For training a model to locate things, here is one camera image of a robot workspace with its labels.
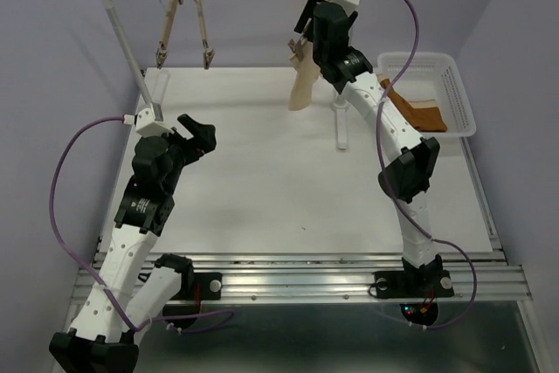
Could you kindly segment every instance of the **white basket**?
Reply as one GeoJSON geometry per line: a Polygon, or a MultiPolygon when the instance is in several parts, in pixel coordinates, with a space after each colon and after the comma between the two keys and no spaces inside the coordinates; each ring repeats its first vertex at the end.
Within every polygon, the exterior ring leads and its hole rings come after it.
{"type": "MultiPolygon", "coordinates": [[[[408,57],[408,52],[383,52],[378,56],[379,73],[394,78],[408,57]]],[[[457,138],[475,133],[475,120],[464,84],[456,62],[448,54],[416,53],[410,67],[394,88],[407,100],[437,101],[448,131],[430,135],[457,138]]]]}

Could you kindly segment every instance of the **wall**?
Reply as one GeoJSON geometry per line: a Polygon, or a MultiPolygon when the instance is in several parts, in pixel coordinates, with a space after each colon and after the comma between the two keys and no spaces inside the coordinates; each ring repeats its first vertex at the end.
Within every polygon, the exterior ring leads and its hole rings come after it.
{"type": "MultiPolygon", "coordinates": [[[[420,50],[457,55],[489,0],[412,0],[421,22],[420,50]]],[[[287,41],[306,0],[204,0],[214,66],[289,66],[287,41]]],[[[117,0],[142,66],[155,65],[164,7],[159,0],[117,0]]],[[[362,0],[354,45],[376,62],[380,52],[409,51],[411,17],[400,0],[362,0]]],[[[179,7],[167,66],[201,66],[192,0],[179,7]]]]}
{"type": "MultiPolygon", "coordinates": [[[[99,0],[0,0],[0,370],[50,371],[76,265],[59,249],[47,203],[70,137],[130,112],[137,91],[99,0]]],[[[84,135],[62,170],[56,210],[68,242],[90,259],[127,130],[84,135]]]]}
{"type": "Polygon", "coordinates": [[[507,256],[524,266],[559,366],[557,0],[492,0],[459,55],[472,138],[507,256]]]}

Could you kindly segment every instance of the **cable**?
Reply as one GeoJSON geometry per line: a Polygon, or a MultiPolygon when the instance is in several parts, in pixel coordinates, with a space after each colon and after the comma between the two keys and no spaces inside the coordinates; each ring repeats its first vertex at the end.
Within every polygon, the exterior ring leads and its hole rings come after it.
{"type": "MultiPolygon", "coordinates": [[[[165,317],[156,317],[153,319],[147,319],[146,321],[142,322],[138,327],[136,327],[134,325],[134,323],[132,323],[132,321],[130,321],[130,319],[127,317],[126,312],[124,311],[124,309],[122,308],[121,304],[116,300],[116,298],[114,297],[113,292],[111,292],[111,290],[108,288],[107,283],[100,277],[100,275],[93,269],[93,267],[91,267],[89,264],[87,264],[76,252],[73,251],[73,249],[62,239],[62,235],[60,234],[59,231],[59,227],[56,223],[56,218],[54,216],[54,194],[56,192],[56,186],[59,180],[59,175],[60,175],[60,170],[62,169],[62,164],[64,163],[64,160],[66,159],[66,157],[68,156],[68,153],[70,152],[70,149],[72,148],[73,144],[78,140],[78,138],[83,135],[89,128],[93,128],[95,126],[98,126],[99,124],[102,124],[103,122],[109,122],[109,121],[120,121],[121,123],[124,122],[124,116],[120,116],[120,117],[107,117],[107,118],[101,118],[99,120],[90,122],[89,124],[87,124],[86,126],[84,126],[83,128],[81,128],[80,130],[78,130],[78,132],[73,135],[72,139],[68,142],[68,144],[66,145],[66,148],[64,149],[64,152],[62,152],[62,156],[59,159],[58,164],[56,165],[56,169],[54,170],[54,176],[52,177],[52,183],[51,183],[51,192],[49,194],[49,217],[51,219],[51,227],[52,227],[52,231],[54,232],[54,236],[56,237],[57,241],[59,242],[59,245],[62,247],[62,249],[74,260],[78,263],[79,267],[86,270],[92,277],[93,279],[99,283],[101,286],[103,286],[104,288],[104,292],[107,295],[107,298],[109,299],[109,301],[111,302],[111,304],[114,306],[114,310],[116,310],[116,312],[119,314],[119,316],[122,318],[122,321],[134,332],[140,332],[142,329],[144,329],[147,325],[149,325],[152,321],[166,321],[167,318],[165,317]]],[[[223,310],[217,310],[215,312],[207,312],[205,314],[188,314],[188,315],[184,315],[184,316],[171,316],[170,318],[172,318],[172,320],[178,320],[178,319],[194,319],[194,318],[206,318],[208,316],[214,316],[214,315],[218,315],[218,314],[225,314],[225,313],[229,313],[230,316],[228,316],[226,318],[225,321],[221,321],[217,324],[217,326],[221,326],[224,323],[226,323],[227,321],[229,321],[233,315],[235,314],[235,312],[232,309],[223,309],[223,310]]],[[[212,327],[208,327],[208,328],[203,328],[203,330],[210,330],[210,328],[212,327]]]]}
{"type": "Polygon", "coordinates": [[[473,266],[472,260],[467,255],[467,253],[464,250],[462,250],[462,248],[460,248],[458,245],[455,245],[452,242],[449,242],[448,240],[434,238],[428,231],[426,231],[423,227],[421,227],[418,224],[418,222],[416,222],[410,214],[408,214],[408,212],[405,210],[405,208],[402,206],[402,204],[397,199],[396,193],[394,192],[394,189],[392,188],[392,185],[390,184],[388,174],[386,173],[386,165],[384,163],[383,149],[382,149],[382,145],[381,145],[381,115],[383,114],[384,100],[388,97],[390,89],[392,89],[394,84],[396,84],[396,82],[398,82],[400,80],[400,78],[405,73],[405,71],[408,70],[408,67],[410,67],[411,61],[413,60],[413,58],[416,54],[416,51],[418,50],[418,44],[419,44],[418,14],[417,14],[415,8],[413,7],[413,5],[411,4],[410,0],[403,0],[403,1],[406,3],[408,8],[410,9],[411,15],[413,16],[413,24],[415,26],[415,38],[414,38],[414,41],[413,41],[413,46],[411,47],[410,57],[408,57],[404,66],[400,70],[400,72],[397,73],[397,75],[394,77],[394,79],[392,79],[392,81],[389,83],[389,85],[386,87],[386,89],[384,89],[383,95],[381,97],[381,101],[380,101],[379,106],[378,106],[378,113],[376,115],[376,152],[378,154],[378,160],[381,164],[381,172],[382,172],[383,177],[384,177],[384,183],[386,184],[386,190],[389,192],[390,198],[392,199],[392,201],[394,202],[394,205],[397,207],[397,209],[400,211],[400,213],[402,213],[404,215],[404,217],[407,218],[408,221],[420,233],[422,233],[429,240],[432,240],[433,242],[436,242],[438,244],[448,245],[448,246],[451,246],[452,248],[456,249],[466,259],[466,262],[468,263],[468,265],[470,266],[470,269],[472,270],[472,277],[473,277],[472,297],[468,301],[466,309],[464,309],[464,311],[461,314],[459,314],[456,318],[454,318],[454,319],[452,319],[448,322],[442,323],[440,325],[432,325],[430,327],[427,327],[427,329],[441,329],[441,328],[449,327],[449,326],[453,325],[454,323],[458,322],[460,319],[462,319],[472,309],[473,303],[475,302],[476,294],[478,292],[478,275],[475,271],[475,267],[473,266]]]}

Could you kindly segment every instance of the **folded brown garment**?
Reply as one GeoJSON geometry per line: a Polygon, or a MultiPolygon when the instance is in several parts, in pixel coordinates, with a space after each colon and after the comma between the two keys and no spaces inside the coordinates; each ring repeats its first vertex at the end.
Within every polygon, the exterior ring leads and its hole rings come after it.
{"type": "MultiPolygon", "coordinates": [[[[380,84],[384,89],[386,89],[386,87],[390,84],[390,79],[383,79],[380,84]]],[[[416,130],[438,133],[444,133],[448,130],[438,107],[414,108],[410,102],[402,98],[402,96],[400,96],[394,88],[390,89],[388,96],[396,108],[398,108],[398,111],[402,113],[404,118],[416,130]]]]}

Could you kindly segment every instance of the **white table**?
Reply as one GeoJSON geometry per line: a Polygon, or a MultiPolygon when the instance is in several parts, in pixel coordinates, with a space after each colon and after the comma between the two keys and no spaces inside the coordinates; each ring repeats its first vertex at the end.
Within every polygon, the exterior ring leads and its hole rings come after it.
{"type": "MultiPolygon", "coordinates": [[[[335,148],[334,90],[324,80],[313,105],[287,111],[290,68],[166,69],[166,121],[187,113],[217,128],[217,148],[183,170],[175,209],[153,252],[399,253],[396,212],[382,193],[374,137],[348,111],[349,149],[335,148]]],[[[160,71],[149,69],[155,86],[160,71]]],[[[132,132],[103,230],[132,175],[132,132]]],[[[428,192],[431,231],[467,252],[491,252],[487,223],[459,140],[441,142],[428,192]]],[[[441,247],[442,252],[452,249],[441,247]]]]}

